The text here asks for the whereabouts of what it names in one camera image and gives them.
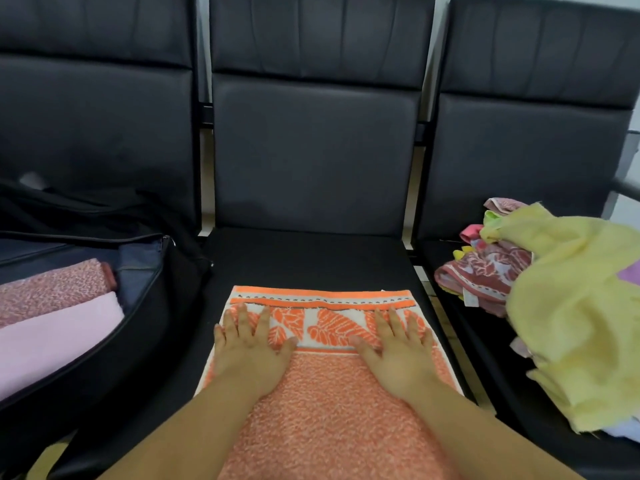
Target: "chair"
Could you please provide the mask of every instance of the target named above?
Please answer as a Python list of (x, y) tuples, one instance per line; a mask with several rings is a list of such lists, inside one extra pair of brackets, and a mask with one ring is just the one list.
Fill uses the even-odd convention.
[[(0, 0), (0, 176), (71, 192), (135, 186), (158, 194), (197, 232), (187, 1)], [(0, 472), (24, 467), (75, 429), (99, 399), (79, 396), (64, 415), (34, 395), (5, 401)], [(30, 410), (38, 415), (27, 425), (21, 418)]]
[(433, 6), (211, 0), (217, 229), (204, 315), (153, 398), (131, 417), (96, 415), (51, 478), (96, 476), (192, 398), (234, 285), (409, 289), (455, 363), (401, 241)]
[[(601, 216), (640, 88), (640, 13), (556, 0), (452, 0), (450, 12), (413, 235), (432, 282), (489, 197)], [(571, 431), (504, 319), (434, 288), (498, 418), (588, 479), (640, 478), (640, 445)]]

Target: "person's left hand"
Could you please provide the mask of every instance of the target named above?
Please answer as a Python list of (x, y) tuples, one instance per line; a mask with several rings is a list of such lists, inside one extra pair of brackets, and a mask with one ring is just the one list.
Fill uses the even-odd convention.
[(246, 305), (239, 305), (237, 311), (237, 326), (227, 310), (223, 316), (224, 328), (219, 324), (215, 327), (214, 374), (217, 378), (240, 381), (243, 387), (247, 387), (246, 393), (257, 401), (273, 391), (282, 379), (298, 339), (287, 339), (280, 352), (276, 352), (268, 343), (269, 307), (262, 310), (255, 334), (249, 324)]

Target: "chair backrest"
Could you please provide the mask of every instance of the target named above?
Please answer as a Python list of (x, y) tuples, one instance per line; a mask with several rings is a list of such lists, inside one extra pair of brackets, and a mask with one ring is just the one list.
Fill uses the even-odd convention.
[(153, 191), (199, 226), (194, 7), (0, 0), (0, 174)]
[(599, 217), (640, 88), (640, 13), (452, 0), (417, 237), (482, 222), (489, 197)]
[(400, 235), (434, 0), (211, 0), (216, 225)]

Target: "bag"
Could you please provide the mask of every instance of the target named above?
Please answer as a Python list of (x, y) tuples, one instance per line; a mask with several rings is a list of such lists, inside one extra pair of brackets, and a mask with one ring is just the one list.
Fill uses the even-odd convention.
[[(178, 213), (135, 189), (66, 194), (0, 179), (0, 239), (105, 249), (161, 242), (161, 264), (107, 338), (0, 401), (0, 472), (33, 461), (118, 386), (152, 388), (175, 361), (196, 325), (212, 268), (195, 236)], [(0, 270), (7, 263), (0, 249)]]

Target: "maroon patterned towel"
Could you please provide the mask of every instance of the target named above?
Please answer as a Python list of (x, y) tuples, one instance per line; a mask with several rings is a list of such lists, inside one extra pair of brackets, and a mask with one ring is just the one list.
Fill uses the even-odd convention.
[(79, 305), (115, 289), (111, 268), (98, 259), (0, 285), (0, 328)]

